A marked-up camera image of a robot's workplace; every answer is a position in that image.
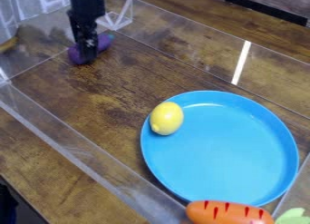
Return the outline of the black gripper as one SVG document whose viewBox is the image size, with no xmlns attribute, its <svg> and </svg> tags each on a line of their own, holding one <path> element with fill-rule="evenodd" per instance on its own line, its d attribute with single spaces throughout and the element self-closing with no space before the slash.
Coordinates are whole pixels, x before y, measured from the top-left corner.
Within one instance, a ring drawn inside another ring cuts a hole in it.
<svg viewBox="0 0 310 224">
<path fill-rule="evenodd" d="M 106 14 L 105 0 L 70 0 L 71 9 L 69 18 L 74 41 L 78 45 L 79 62 L 90 63 L 98 57 L 98 31 L 94 25 L 101 16 Z"/>
</svg>

